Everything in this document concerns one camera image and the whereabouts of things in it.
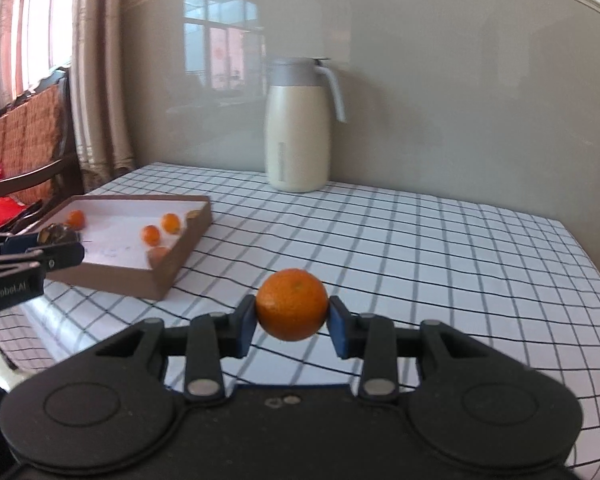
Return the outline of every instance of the wooden armrest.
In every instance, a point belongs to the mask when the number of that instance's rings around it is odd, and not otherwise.
[[[51,164],[42,166],[42,168],[29,171],[29,173],[12,176],[11,178],[4,178],[0,180],[0,197],[9,196],[17,191],[22,191],[23,189],[29,189],[30,187],[42,184],[56,176],[58,173],[61,173],[61,171],[69,164],[76,163],[77,155],[72,153],[71,155],[66,155],[63,158],[53,161]]]

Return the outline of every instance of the cardboard box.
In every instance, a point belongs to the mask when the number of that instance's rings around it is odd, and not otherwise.
[[[47,277],[147,300],[165,297],[212,220],[206,196],[89,195],[69,198],[26,231],[38,232],[51,223],[62,223],[75,209],[86,216],[84,261]],[[179,216],[182,229],[180,235],[167,235],[160,229],[162,245],[171,250],[151,269],[146,257],[149,247],[141,240],[140,231],[148,224],[160,228],[160,218],[169,212]]]

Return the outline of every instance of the wooden chair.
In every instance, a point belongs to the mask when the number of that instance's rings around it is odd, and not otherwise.
[[[68,70],[55,70],[0,115],[0,197],[42,208],[10,227],[18,232],[71,195],[83,194],[75,151]]]

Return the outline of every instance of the white tablecloth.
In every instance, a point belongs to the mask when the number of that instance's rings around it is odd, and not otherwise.
[[[560,222],[335,182],[289,194],[261,173],[167,164],[94,193],[206,194],[214,223],[163,301],[48,282],[43,297],[22,306],[29,326],[22,314],[0,314],[0,345],[18,366],[45,367],[47,351],[62,359],[146,317],[177,326],[228,312],[270,273],[303,267],[354,312],[407,327],[442,320],[567,384],[585,414],[569,464],[600,480],[600,274]],[[222,368],[229,387],[356,387],[360,373],[359,362],[336,357],[324,329],[287,343],[258,328],[248,357],[226,358]],[[399,369],[404,388],[418,384],[413,360],[400,360]],[[178,387],[182,373],[183,359],[173,358],[167,382]]]

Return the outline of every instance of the gray lid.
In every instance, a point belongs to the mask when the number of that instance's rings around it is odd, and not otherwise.
[[[271,62],[269,83],[272,86],[320,86],[315,59],[279,57]]]

